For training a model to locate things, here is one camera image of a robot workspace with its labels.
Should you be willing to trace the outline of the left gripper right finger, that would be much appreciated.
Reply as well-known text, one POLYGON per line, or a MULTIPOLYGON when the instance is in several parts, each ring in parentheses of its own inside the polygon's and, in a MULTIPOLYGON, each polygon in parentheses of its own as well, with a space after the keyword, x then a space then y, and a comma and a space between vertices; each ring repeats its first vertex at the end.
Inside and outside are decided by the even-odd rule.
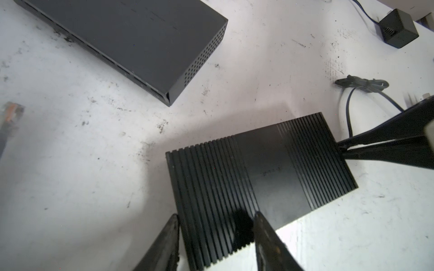
POLYGON ((255 214, 253 232, 259 271, 303 270, 260 211, 255 214))

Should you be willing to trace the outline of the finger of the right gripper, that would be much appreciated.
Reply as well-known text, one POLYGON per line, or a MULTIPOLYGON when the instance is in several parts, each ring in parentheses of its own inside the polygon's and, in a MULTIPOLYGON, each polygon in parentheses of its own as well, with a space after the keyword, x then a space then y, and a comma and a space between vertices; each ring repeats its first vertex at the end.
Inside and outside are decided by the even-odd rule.
POLYGON ((434 152, 424 136, 344 150, 342 154, 345 159, 351 160, 378 160, 419 168, 434 168, 434 152))
POLYGON ((338 143, 342 149, 356 145, 401 140, 424 135, 425 126, 434 119, 433 96, 422 100, 379 126, 338 143))

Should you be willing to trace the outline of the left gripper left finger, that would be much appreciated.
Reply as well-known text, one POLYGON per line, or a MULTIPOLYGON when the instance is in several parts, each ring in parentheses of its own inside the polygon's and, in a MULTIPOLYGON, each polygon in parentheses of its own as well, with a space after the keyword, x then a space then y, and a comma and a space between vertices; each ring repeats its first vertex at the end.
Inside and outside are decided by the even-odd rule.
POLYGON ((176 271, 179 263, 179 216, 173 214, 134 271, 176 271))

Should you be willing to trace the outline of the ribbed black network switch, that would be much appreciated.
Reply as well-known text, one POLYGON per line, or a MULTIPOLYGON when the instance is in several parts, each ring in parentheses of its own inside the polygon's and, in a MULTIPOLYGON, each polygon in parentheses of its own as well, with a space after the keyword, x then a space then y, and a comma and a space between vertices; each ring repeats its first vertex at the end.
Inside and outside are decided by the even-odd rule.
POLYGON ((253 242, 261 212, 279 229, 355 190, 321 113, 166 153, 189 267, 253 242))

